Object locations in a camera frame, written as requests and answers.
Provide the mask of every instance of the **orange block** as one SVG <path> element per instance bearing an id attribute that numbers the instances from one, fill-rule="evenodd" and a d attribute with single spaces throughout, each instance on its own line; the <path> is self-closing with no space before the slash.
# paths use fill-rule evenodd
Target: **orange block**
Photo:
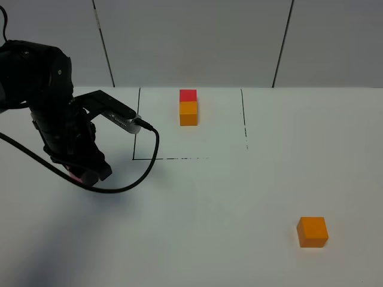
<path id="1" fill-rule="evenodd" d="M 196 126 L 197 124 L 197 102 L 180 102 L 180 125 Z"/>
<path id="2" fill-rule="evenodd" d="M 323 217 L 301 217 L 297 231 L 300 247 L 323 247 L 329 239 Z"/>

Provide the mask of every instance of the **marked square area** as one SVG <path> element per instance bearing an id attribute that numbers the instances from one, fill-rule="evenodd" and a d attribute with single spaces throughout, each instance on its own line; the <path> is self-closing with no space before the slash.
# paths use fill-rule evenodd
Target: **marked square area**
<path id="1" fill-rule="evenodd" d="M 179 88 L 142 88 L 139 114 L 160 133 L 157 158 L 230 157 L 245 151 L 241 89 L 198 88 L 198 126 L 180 126 Z M 150 158 L 153 133 L 137 135 L 135 158 Z"/>

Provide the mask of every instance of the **white table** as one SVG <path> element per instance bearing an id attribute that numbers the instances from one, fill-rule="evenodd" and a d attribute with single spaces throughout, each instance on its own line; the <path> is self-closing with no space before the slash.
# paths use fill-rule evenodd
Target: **white table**
<path id="1" fill-rule="evenodd" d="M 161 159 L 103 195 L 0 142 L 1 286 L 382 285 L 381 89 L 246 88 L 242 109 L 239 88 L 199 88 L 197 127 L 179 126 L 177 88 L 101 89 L 135 110 L 139 97 Z M 48 159 L 30 121 L 7 111 L 0 131 Z M 98 186 L 141 176 L 154 135 L 132 160 L 133 135 L 94 123 L 113 169 Z M 325 248 L 299 247 L 301 216 L 325 217 Z"/>

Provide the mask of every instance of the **stacked cubes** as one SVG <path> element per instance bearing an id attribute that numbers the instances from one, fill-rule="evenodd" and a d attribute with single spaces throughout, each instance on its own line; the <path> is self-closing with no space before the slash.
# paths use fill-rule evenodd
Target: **stacked cubes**
<path id="1" fill-rule="evenodd" d="M 196 126 L 197 124 L 197 90 L 180 90 L 180 125 Z"/>

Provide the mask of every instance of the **black cable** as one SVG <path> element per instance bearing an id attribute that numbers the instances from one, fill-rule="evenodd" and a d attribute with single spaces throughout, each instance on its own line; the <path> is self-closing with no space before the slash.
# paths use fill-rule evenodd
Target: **black cable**
<path id="1" fill-rule="evenodd" d="M 1 10 L 3 16 L 4 16 L 4 26 L 3 26 L 3 28 L 2 28 L 2 36 L 3 36 L 3 38 L 4 38 L 4 41 L 5 41 L 5 42 L 8 42 L 8 39 L 7 39 L 7 37 L 5 36 L 5 30 L 6 30 L 6 28 L 7 28 L 7 24 L 8 24 L 8 15 L 7 15 L 6 10 L 5 10 L 5 9 L 3 8 L 3 6 L 1 6 L 1 5 L 0 5 L 0 10 Z"/>
<path id="2" fill-rule="evenodd" d="M 25 109 L 29 108 L 28 103 L 17 103 L 14 105 L 0 105 L 0 109 Z"/>
<path id="3" fill-rule="evenodd" d="M 146 123 L 145 121 L 143 121 L 141 119 L 137 119 L 136 124 L 139 126 L 142 126 L 143 128 L 145 128 L 147 130 L 151 130 L 156 135 L 156 146 L 154 147 L 153 157 L 150 160 L 150 163 L 149 163 L 147 170 L 144 172 L 144 174 L 139 179 L 137 179 L 137 181 L 135 181 L 134 183 L 132 183 L 126 187 L 117 188 L 117 189 L 97 188 L 97 187 L 91 187 L 91 186 L 86 185 L 86 184 L 82 184 L 81 182 L 78 182 L 75 179 L 71 178 L 69 175 L 63 173 L 61 170 L 57 169 L 52 164 L 43 160 L 41 157 L 36 155 L 34 152 L 27 149 L 22 144 L 16 142 L 14 139 L 10 138 L 9 136 L 6 136 L 5 134 L 0 133 L 0 139 L 8 142 L 9 144 L 14 146 L 15 148 L 21 150 L 26 155 L 29 155 L 30 157 L 32 157 L 35 161 L 41 163 L 43 166 L 48 168 L 51 172 L 54 172 L 58 176 L 61 176 L 63 179 L 66 179 L 67 181 L 69 181 L 70 183 L 72 183 L 78 187 L 84 188 L 85 190 L 94 191 L 96 193 L 113 194 L 113 193 L 122 193 L 124 191 L 131 190 L 133 187 L 136 187 L 137 185 L 139 185 L 148 176 L 148 174 L 149 174 L 151 168 L 153 167 L 154 162 L 156 161 L 156 158 L 157 158 L 158 148 L 160 145 L 160 135 L 158 134 L 158 131 L 154 127 L 152 127 L 151 125 L 149 125 L 148 123 Z"/>

